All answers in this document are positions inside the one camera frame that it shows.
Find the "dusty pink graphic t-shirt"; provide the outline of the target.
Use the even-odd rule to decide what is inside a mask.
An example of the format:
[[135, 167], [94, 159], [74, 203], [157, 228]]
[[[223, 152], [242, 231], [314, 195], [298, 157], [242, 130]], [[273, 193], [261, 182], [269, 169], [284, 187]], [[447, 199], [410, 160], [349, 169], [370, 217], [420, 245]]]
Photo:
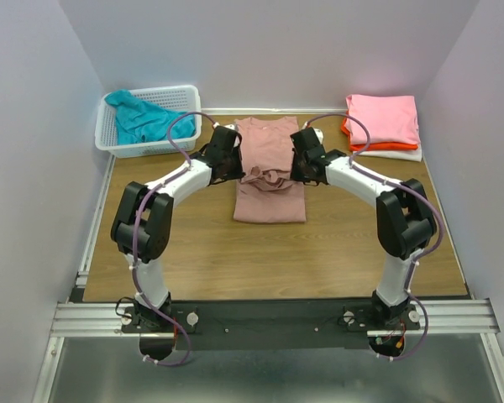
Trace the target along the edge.
[[306, 221], [304, 185], [291, 179], [291, 135], [299, 130], [295, 117], [235, 121], [242, 136], [244, 177], [237, 183], [234, 220], [251, 223]]

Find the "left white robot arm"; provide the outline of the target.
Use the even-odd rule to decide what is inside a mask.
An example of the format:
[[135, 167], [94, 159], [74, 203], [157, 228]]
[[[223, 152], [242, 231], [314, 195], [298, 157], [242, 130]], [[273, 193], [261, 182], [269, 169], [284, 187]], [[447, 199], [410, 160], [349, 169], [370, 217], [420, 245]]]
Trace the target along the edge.
[[171, 235], [173, 212], [197, 191], [244, 176], [237, 126], [217, 126], [207, 144], [170, 174], [146, 184], [128, 183], [111, 228], [111, 239], [132, 272], [135, 300], [144, 306], [140, 321], [152, 332], [170, 319], [164, 306], [170, 292], [162, 274], [162, 254]]

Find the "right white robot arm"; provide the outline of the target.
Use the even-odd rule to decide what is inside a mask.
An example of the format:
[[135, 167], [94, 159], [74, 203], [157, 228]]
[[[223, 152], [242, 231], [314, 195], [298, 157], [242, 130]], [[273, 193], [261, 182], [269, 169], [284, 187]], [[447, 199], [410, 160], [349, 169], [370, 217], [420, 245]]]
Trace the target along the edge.
[[314, 128], [292, 134], [291, 143], [294, 181], [335, 186], [375, 208], [377, 238], [386, 258], [367, 316], [378, 328], [391, 327], [408, 311], [414, 270], [437, 231], [436, 211], [423, 185], [380, 175], [339, 150], [327, 152]]

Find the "white plastic laundry basket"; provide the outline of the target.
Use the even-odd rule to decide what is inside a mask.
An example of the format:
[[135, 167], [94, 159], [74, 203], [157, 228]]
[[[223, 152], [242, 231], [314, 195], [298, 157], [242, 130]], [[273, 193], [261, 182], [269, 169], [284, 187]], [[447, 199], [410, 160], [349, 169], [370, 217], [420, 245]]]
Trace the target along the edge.
[[201, 100], [197, 88], [193, 85], [163, 86], [136, 90], [127, 90], [135, 97], [177, 112], [185, 112], [167, 130], [167, 140], [142, 144], [117, 145], [114, 127], [114, 110], [107, 106], [103, 96], [97, 110], [95, 145], [101, 151], [107, 151], [117, 158], [140, 157], [152, 154], [175, 153], [179, 148], [190, 151], [194, 148], [201, 133]]

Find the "folded orange t-shirt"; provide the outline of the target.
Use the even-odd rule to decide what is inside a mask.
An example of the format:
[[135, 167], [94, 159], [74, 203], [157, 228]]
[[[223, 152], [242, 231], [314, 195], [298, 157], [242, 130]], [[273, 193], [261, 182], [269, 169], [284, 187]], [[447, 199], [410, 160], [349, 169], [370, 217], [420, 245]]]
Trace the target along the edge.
[[[415, 150], [420, 145], [415, 111], [349, 112], [349, 115], [362, 122], [369, 131], [370, 145], [366, 150]], [[365, 147], [365, 132], [353, 119], [344, 118], [341, 130], [348, 137], [352, 151], [360, 151]]]

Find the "folded light pink t-shirt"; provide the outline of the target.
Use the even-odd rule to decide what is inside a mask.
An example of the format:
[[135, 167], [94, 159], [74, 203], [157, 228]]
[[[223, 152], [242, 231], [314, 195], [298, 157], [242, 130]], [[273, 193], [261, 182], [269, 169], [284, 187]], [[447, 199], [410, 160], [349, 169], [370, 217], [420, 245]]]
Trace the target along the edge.
[[370, 134], [371, 144], [420, 144], [414, 96], [373, 97], [353, 94], [346, 97], [348, 113]]

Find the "teal t-shirt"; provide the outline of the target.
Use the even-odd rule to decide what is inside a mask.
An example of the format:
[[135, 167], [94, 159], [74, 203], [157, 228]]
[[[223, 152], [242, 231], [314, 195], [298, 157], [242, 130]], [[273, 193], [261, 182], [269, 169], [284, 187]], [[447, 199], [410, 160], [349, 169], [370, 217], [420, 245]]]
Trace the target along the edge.
[[104, 102], [114, 110], [117, 145], [166, 141], [171, 123], [185, 114], [142, 100], [127, 90], [111, 92]]

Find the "folded white t-shirt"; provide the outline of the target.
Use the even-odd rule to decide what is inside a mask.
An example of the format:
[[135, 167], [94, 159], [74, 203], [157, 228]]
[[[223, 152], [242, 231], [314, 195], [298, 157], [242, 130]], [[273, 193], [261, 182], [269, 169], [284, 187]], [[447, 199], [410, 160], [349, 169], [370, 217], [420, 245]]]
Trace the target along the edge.
[[419, 146], [415, 150], [366, 150], [361, 152], [360, 156], [413, 162], [421, 162], [423, 160], [423, 152]]

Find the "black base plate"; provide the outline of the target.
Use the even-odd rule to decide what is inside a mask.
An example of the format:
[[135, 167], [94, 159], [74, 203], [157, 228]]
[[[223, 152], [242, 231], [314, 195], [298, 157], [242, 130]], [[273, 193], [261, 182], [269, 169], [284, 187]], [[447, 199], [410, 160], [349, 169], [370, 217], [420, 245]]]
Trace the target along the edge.
[[423, 320], [410, 301], [385, 308], [374, 298], [167, 301], [152, 311], [124, 297], [114, 311], [122, 333], [159, 363], [215, 350], [371, 348], [399, 357]]

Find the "aluminium frame rail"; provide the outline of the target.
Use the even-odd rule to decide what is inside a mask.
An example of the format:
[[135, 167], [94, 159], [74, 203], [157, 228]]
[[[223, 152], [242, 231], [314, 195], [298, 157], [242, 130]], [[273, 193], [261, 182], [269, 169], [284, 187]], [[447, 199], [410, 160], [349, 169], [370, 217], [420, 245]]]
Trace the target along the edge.
[[[504, 402], [504, 327], [493, 301], [460, 303], [465, 268], [447, 240], [426, 258], [415, 286], [432, 328], [409, 359], [387, 363], [339, 348], [194, 352], [158, 368], [121, 332], [113, 304], [132, 281], [111, 244], [123, 187], [174, 170], [173, 154], [122, 159], [107, 170], [98, 232], [79, 276], [79, 299], [55, 309], [36, 389], [39, 402]], [[177, 209], [164, 275], [175, 296], [202, 301], [367, 296], [383, 254], [371, 208], [331, 186], [306, 190], [303, 224], [233, 220], [234, 186], [200, 191]]]

